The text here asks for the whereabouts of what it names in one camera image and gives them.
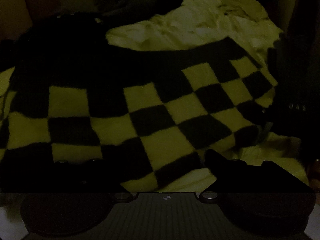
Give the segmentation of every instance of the checkered blanket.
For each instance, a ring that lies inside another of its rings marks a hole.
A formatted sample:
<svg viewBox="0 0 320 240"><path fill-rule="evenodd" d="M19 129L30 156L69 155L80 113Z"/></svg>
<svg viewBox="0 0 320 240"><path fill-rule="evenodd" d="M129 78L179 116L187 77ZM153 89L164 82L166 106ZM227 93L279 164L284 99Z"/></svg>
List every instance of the checkered blanket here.
<svg viewBox="0 0 320 240"><path fill-rule="evenodd" d="M59 160L103 158L132 192L201 168L204 149L254 144L277 85L230 38L185 51L110 46L16 69L0 129L2 183Z"/></svg>

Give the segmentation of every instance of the crumpled sheet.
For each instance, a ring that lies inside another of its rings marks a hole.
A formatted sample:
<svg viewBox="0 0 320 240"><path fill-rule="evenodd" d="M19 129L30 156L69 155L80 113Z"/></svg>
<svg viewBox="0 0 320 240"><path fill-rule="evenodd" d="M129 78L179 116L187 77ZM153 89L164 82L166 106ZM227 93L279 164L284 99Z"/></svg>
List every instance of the crumpled sheet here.
<svg viewBox="0 0 320 240"><path fill-rule="evenodd" d="M260 166L263 161L273 161L280 167L309 185L306 172L294 157L298 154L300 140L294 137L279 136L270 132L260 145L242 148L239 152L221 153L227 159L241 159L248 165ZM197 192L209 187L217 178L208 168L194 170L175 180L157 192Z"/></svg>
<svg viewBox="0 0 320 240"><path fill-rule="evenodd" d="M282 32L267 15L256 0L184 0L166 15L111 29L106 38L111 45L157 51L191 49L229 36L266 66L268 48Z"/></svg>

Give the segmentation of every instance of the yellow square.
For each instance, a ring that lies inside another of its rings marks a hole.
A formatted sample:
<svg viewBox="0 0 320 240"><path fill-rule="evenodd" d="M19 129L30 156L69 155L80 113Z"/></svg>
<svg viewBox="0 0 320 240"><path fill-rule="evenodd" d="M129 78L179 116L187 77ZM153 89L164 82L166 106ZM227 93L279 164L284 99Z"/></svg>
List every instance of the yellow square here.
<svg viewBox="0 0 320 240"><path fill-rule="evenodd" d="M91 126L100 142L106 145L120 145L125 140L138 136L129 114L111 118L91 117Z"/></svg>
<svg viewBox="0 0 320 240"><path fill-rule="evenodd" d="M16 91L9 91L8 94L7 94L7 98L5 100L5 103L4 103L4 111L3 111L3 118L7 118L9 112L10 112L10 106L11 106L11 102L13 100L13 98L15 97L16 95Z"/></svg>
<svg viewBox="0 0 320 240"><path fill-rule="evenodd" d="M52 143L53 161L67 160L72 164L82 164L90 159L102 159L100 146L79 146Z"/></svg>
<svg viewBox="0 0 320 240"><path fill-rule="evenodd" d="M162 105L153 83L125 88L124 96L130 113L142 108Z"/></svg>
<svg viewBox="0 0 320 240"><path fill-rule="evenodd" d="M221 84L235 106L245 101L252 100L252 96L241 79L232 80Z"/></svg>
<svg viewBox="0 0 320 240"><path fill-rule="evenodd" d="M1 98L0 98L0 116L1 116L1 114L2 114L3 104L4 104L4 97L1 97Z"/></svg>
<svg viewBox="0 0 320 240"><path fill-rule="evenodd" d="M158 182L154 172L149 173L141 179L129 180L121 183L129 192L152 192L158 187Z"/></svg>
<svg viewBox="0 0 320 240"><path fill-rule="evenodd" d="M141 137L154 171L194 151L178 127L171 127Z"/></svg>
<svg viewBox="0 0 320 240"><path fill-rule="evenodd" d="M275 88L271 88L267 93L265 93L262 97L256 99L255 101L257 102L258 105L264 108L267 108L271 106L275 96L276 96L276 90Z"/></svg>
<svg viewBox="0 0 320 240"><path fill-rule="evenodd" d="M8 149L16 149L37 142L50 142L48 120L28 118L18 112L9 114Z"/></svg>
<svg viewBox="0 0 320 240"><path fill-rule="evenodd" d="M229 135L228 137L225 137L214 144L210 145L210 149L215 150L216 152L224 155L223 153L227 150L231 149L236 145L236 139L233 134Z"/></svg>
<svg viewBox="0 0 320 240"><path fill-rule="evenodd" d="M49 117L89 116L85 89L51 86L49 91Z"/></svg>
<svg viewBox="0 0 320 240"><path fill-rule="evenodd" d="M242 78L258 71L257 67L247 56L237 60L230 60L230 63L235 67L239 76Z"/></svg>
<svg viewBox="0 0 320 240"><path fill-rule="evenodd" d="M219 83L209 63L202 63L183 70L194 91L201 87Z"/></svg>
<svg viewBox="0 0 320 240"><path fill-rule="evenodd" d="M194 93L170 101L165 106L176 124L208 114Z"/></svg>
<svg viewBox="0 0 320 240"><path fill-rule="evenodd" d="M260 69L260 72L264 75L264 77L275 87L278 85L278 82L275 78L270 74L269 70L266 67Z"/></svg>
<svg viewBox="0 0 320 240"><path fill-rule="evenodd" d="M236 132L241 128L252 125L252 123L245 119L236 108L223 110L211 115L218 121L228 126L232 132Z"/></svg>
<svg viewBox="0 0 320 240"><path fill-rule="evenodd" d="M10 77L14 71L14 67L0 72L0 96L4 95L9 87Z"/></svg>

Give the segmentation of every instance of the ribbed surface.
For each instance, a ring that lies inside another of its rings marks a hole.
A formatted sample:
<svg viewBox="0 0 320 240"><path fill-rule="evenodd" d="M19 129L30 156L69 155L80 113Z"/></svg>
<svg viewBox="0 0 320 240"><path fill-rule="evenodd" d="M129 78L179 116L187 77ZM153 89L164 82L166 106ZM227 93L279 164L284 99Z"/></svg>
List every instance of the ribbed surface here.
<svg viewBox="0 0 320 240"><path fill-rule="evenodd" d="M235 227L215 204L200 203L193 193L141 193L131 203L113 207L108 217L86 233L60 240L263 240ZM51 239L30 234L25 239ZM285 239L306 239L293 236Z"/></svg>

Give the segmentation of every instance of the screw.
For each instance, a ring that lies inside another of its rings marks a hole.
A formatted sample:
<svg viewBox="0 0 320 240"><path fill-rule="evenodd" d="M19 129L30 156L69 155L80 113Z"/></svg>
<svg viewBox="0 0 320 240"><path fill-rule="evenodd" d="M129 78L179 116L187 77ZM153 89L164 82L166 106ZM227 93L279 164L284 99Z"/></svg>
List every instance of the screw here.
<svg viewBox="0 0 320 240"><path fill-rule="evenodd" d="M128 199L129 197L130 197L130 194L127 192L118 192L115 194L115 198L119 200L125 200L125 199Z"/></svg>
<svg viewBox="0 0 320 240"><path fill-rule="evenodd" d="M202 193L202 196L206 199L214 199L218 196L218 194L213 191L206 191L206 192Z"/></svg>

